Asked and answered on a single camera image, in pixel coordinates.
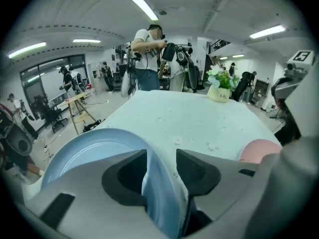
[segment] potted plant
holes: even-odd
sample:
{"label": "potted plant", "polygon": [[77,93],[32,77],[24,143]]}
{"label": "potted plant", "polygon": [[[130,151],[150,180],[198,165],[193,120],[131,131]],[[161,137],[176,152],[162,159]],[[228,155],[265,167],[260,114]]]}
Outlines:
{"label": "potted plant", "polygon": [[207,72],[208,82],[211,84],[207,96],[213,101],[227,102],[230,95],[230,90],[235,90],[239,77],[235,75],[231,77],[228,71],[218,71],[211,69]]}

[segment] office chair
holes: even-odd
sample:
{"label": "office chair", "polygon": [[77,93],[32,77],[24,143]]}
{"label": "office chair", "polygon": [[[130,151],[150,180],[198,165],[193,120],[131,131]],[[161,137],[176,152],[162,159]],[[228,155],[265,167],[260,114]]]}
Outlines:
{"label": "office chair", "polygon": [[55,129],[58,127],[58,126],[64,126],[63,124],[63,121],[65,120],[68,120],[67,118],[63,118],[61,113],[62,113],[62,110],[61,109],[58,109],[56,106],[53,106],[51,108],[49,108],[48,105],[44,105],[42,103],[43,107],[42,107],[42,110],[43,110],[43,113],[42,113],[42,116],[41,116],[41,119],[45,120],[46,121],[46,125],[49,125],[51,124],[52,125],[52,131],[53,133],[55,133]]}

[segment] railing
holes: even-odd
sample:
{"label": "railing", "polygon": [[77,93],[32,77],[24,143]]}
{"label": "railing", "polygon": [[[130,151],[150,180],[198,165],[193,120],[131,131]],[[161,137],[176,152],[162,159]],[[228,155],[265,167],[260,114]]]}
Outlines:
{"label": "railing", "polygon": [[209,54],[226,46],[227,44],[230,44],[230,42],[224,41],[224,40],[218,40],[214,44],[209,46]]}

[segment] ceiling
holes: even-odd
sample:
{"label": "ceiling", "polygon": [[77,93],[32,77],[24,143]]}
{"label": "ceiling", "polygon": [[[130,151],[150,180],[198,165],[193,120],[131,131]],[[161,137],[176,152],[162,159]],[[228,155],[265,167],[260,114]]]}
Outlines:
{"label": "ceiling", "polygon": [[[314,47],[300,12],[288,0],[146,1],[165,34],[223,39],[285,57],[300,47]],[[167,15],[159,15],[162,10]],[[151,22],[131,0],[33,0],[8,33],[3,51],[8,54],[46,41],[47,46],[35,54],[21,54],[13,61],[57,48],[68,55],[74,38],[100,39],[101,43],[82,45],[81,50],[104,50],[131,41],[138,29]],[[273,35],[271,41],[249,39],[250,34],[277,24],[289,31]]]}

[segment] fluorescent light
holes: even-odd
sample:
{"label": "fluorescent light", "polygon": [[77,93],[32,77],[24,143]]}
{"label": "fluorescent light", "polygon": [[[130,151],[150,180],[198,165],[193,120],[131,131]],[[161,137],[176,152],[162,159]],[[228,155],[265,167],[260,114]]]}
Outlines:
{"label": "fluorescent light", "polygon": [[99,43],[99,42],[101,42],[101,40],[74,39],[73,42],[94,42],[94,43]]}
{"label": "fluorescent light", "polygon": [[13,57],[15,57],[17,55],[20,55],[21,53],[24,53],[24,52],[27,52],[29,50],[33,50],[33,49],[36,49],[36,48],[40,48],[40,47],[43,47],[45,45],[46,45],[46,42],[42,42],[42,43],[38,43],[38,44],[35,44],[35,45],[31,45],[29,47],[25,47],[23,49],[20,49],[20,50],[14,52],[14,53],[11,53],[9,55],[9,58],[13,58]]}
{"label": "fluorescent light", "polygon": [[28,82],[32,82],[32,81],[34,81],[34,80],[36,80],[37,78],[39,78],[40,76],[34,76],[34,77],[32,77],[32,78],[30,78],[29,80],[28,80]]}
{"label": "fluorescent light", "polygon": [[253,38],[253,39],[256,39],[258,37],[262,37],[262,36],[266,36],[266,35],[270,35],[270,34],[283,32],[285,30],[286,29],[283,26],[278,25],[278,26],[274,26],[274,27],[268,28],[266,30],[251,34],[250,37]]}
{"label": "fluorescent light", "polygon": [[145,0],[132,0],[134,3],[137,4],[139,8],[142,9],[143,12],[146,13],[148,17],[150,17],[151,20],[158,20],[159,18],[155,15],[153,10],[150,8],[150,6],[145,2]]}
{"label": "fluorescent light", "polygon": [[33,71],[35,69],[38,69],[38,67],[33,67],[33,68],[29,69],[28,72],[31,72],[31,71]]}
{"label": "fluorescent light", "polygon": [[37,78],[39,78],[40,76],[39,76],[39,75],[34,76],[34,77],[32,77],[31,79],[29,79],[28,82],[30,83],[30,82],[36,80]]}

